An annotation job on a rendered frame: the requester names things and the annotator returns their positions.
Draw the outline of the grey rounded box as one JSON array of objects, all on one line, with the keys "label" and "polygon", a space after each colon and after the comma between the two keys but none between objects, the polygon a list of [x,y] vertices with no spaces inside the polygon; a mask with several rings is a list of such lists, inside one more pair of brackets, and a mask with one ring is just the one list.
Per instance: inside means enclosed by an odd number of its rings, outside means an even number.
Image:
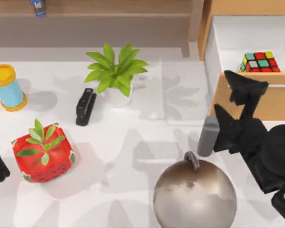
[{"label": "grey rounded box", "polygon": [[219,131],[220,127],[217,118],[215,116],[207,116],[197,144],[199,156],[208,157],[212,154]]}]

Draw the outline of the multicoloured puzzle cube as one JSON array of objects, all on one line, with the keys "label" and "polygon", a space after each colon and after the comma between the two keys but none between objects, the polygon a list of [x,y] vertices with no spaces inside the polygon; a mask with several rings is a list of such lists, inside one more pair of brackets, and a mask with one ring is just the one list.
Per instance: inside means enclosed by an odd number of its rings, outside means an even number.
[{"label": "multicoloured puzzle cube", "polygon": [[281,72],[271,51],[245,53],[239,68],[242,72]]}]

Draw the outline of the pale wooden drawer front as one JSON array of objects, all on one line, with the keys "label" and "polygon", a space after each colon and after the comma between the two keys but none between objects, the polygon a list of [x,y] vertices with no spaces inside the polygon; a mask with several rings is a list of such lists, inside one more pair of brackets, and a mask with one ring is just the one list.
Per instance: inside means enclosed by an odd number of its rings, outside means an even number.
[{"label": "pale wooden drawer front", "polygon": [[[258,81],[267,81],[269,84],[285,84],[285,72],[241,73],[241,75]],[[210,106],[210,114],[215,114],[214,104],[220,104],[233,118],[238,119],[244,106],[237,106],[229,101],[231,89],[226,85],[226,77],[221,73]],[[260,98],[254,117],[266,121],[285,121],[285,88],[268,88]]]}]

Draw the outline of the drawer with white inside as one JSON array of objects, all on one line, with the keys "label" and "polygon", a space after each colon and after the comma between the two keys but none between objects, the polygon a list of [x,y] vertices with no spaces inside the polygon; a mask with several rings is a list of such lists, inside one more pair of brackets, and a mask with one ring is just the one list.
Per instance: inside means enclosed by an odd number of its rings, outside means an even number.
[{"label": "drawer with white inside", "polygon": [[271,51],[285,72],[285,16],[214,16],[206,45],[208,75],[237,71],[245,53]]}]

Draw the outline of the wooden cupboard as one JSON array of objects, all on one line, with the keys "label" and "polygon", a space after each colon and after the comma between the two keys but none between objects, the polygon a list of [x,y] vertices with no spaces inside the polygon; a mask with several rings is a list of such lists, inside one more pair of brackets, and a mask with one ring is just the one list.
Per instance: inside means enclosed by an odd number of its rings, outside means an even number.
[{"label": "wooden cupboard", "polygon": [[213,16],[285,16],[285,0],[204,0],[197,37],[199,60],[205,60]]}]

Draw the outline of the silver metal ball with hook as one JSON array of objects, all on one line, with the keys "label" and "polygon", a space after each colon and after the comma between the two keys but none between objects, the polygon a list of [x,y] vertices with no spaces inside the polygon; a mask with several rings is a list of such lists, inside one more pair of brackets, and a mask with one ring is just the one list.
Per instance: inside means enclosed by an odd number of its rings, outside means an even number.
[{"label": "silver metal ball with hook", "polygon": [[187,151],[160,175],[153,209],[161,228],[231,228],[237,196],[219,167]]}]

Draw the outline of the green plant in white pot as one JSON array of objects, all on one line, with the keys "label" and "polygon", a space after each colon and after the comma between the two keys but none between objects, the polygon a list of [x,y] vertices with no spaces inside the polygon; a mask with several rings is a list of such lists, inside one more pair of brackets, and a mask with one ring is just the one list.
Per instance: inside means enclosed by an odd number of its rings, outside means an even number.
[{"label": "green plant in white pot", "polygon": [[137,58],[139,52],[140,49],[134,49],[132,44],[124,45],[118,56],[109,44],[102,46],[101,53],[87,52],[93,63],[87,67],[90,72],[84,82],[96,81],[96,93],[103,94],[111,107],[127,106],[131,101],[134,76],[148,72],[149,63]]}]

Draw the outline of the black stapler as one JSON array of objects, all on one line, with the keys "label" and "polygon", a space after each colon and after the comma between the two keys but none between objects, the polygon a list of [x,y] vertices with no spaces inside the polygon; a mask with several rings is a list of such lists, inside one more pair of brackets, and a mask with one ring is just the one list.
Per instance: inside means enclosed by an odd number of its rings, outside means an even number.
[{"label": "black stapler", "polygon": [[76,106],[76,125],[88,125],[97,94],[92,88],[86,88]]}]

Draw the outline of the wooden open shelf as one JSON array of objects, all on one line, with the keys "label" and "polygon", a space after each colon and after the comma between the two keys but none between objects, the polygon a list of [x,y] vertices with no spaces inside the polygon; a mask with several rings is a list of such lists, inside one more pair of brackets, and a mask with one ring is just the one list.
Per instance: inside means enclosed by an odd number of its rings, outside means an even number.
[{"label": "wooden open shelf", "polygon": [[0,0],[0,48],[179,47],[197,39],[205,0]]}]

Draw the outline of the red watermelon pot with plant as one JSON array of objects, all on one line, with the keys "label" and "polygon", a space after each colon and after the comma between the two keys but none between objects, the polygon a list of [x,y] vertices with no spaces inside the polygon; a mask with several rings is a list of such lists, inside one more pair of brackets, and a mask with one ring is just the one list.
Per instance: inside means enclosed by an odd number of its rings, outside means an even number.
[{"label": "red watermelon pot with plant", "polygon": [[65,174],[75,163],[75,154],[58,123],[44,127],[38,119],[29,133],[11,142],[23,178],[46,183]]}]

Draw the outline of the blue bottle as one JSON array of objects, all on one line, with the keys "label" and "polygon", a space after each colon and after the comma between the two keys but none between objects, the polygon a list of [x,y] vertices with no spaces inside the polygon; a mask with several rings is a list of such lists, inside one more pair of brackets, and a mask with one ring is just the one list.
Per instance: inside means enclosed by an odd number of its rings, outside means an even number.
[{"label": "blue bottle", "polygon": [[34,8],[36,17],[44,17],[46,15],[44,0],[30,0],[30,2]]}]

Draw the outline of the yellow and blue cylinder container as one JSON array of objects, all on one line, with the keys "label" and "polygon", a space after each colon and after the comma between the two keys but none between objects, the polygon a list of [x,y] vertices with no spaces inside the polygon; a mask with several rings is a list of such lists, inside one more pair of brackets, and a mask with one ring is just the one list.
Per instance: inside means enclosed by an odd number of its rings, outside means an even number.
[{"label": "yellow and blue cylinder container", "polygon": [[27,96],[22,91],[13,66],[0,64],[0,103],[8,112],[21,110],[27,103]]}]

